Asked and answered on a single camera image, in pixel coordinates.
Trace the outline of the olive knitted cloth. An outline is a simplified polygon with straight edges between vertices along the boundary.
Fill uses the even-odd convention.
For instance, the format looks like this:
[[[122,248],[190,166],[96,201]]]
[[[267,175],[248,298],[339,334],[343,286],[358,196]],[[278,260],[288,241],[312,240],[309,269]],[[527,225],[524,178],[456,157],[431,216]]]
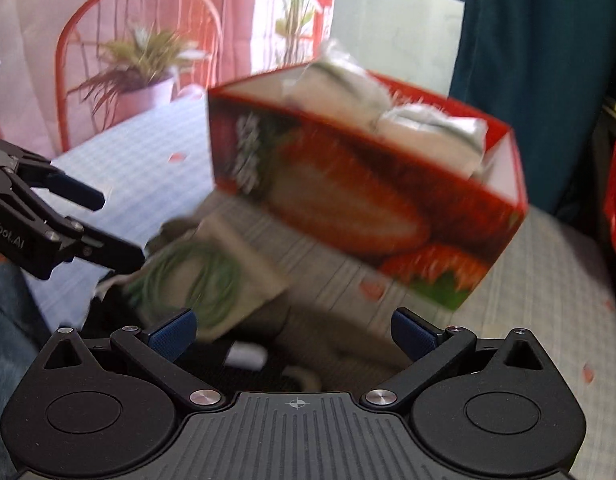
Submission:
[[[175,363],[227,393],[325,390],[361,396],[411,361],[387,338],[283,292],[218,339],[195,342]]]

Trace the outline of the white zippered pouch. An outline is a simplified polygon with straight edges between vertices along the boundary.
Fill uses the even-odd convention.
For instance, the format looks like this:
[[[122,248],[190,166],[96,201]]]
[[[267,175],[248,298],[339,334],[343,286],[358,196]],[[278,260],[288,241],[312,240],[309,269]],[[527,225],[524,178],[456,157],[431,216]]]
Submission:
[[[303,112],[360,129],[462,177],[483,173],[488,126],[482,118],[454,116],[421,99],[400,104],[335,40],[323,42],[301,75],[285,82],[283,96]]]

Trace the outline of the blue plaid tablecloth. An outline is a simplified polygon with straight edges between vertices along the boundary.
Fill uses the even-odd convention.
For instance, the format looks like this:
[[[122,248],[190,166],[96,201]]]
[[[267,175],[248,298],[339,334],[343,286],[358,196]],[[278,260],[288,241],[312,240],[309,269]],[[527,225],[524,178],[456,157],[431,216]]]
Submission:
[[[486,278],[449,311],[216,191],[204,101],[178,100],[135,116],[56,157],[55,165],[106,198],[101,210],[89,211],[48,196],[61,214],[144,245],[172,218],[216,212],[288,274],[296,299],[372,333],[387,335],[400,306],[488,338],[528,328],[586,416],[574,477],[616,478],[614,295],[596,244],[548,214],[530,211]]]

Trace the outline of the potted green plant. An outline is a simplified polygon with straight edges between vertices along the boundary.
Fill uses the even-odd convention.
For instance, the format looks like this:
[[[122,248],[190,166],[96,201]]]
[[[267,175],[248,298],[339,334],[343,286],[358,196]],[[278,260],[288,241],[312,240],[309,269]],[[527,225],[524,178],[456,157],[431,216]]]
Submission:
[[[123,39],[98,42],[95,50],[102,69],[73,91],[91,105],[104,129],[170,103],[181,76],[210,58],[179,32],[142,25]]]

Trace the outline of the red strawberry cardboard box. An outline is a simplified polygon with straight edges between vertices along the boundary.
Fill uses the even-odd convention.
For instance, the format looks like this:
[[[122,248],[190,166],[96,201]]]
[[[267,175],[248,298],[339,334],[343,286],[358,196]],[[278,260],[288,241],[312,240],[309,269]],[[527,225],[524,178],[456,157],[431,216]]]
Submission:
[[[457,309],[522,225],[509,125],[374,75],[388,105],[357,105],[337,73],[298,65],[210,89],[218,188]]]

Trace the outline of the teal curtain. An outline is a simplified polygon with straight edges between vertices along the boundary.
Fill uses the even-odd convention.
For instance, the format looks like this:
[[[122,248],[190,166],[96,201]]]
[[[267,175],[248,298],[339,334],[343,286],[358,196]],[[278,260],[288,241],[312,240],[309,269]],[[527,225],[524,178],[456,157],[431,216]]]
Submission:
[[[450,94],[515,131],[530,203],[555,211],[616,68],[616,0],[464,0]]]

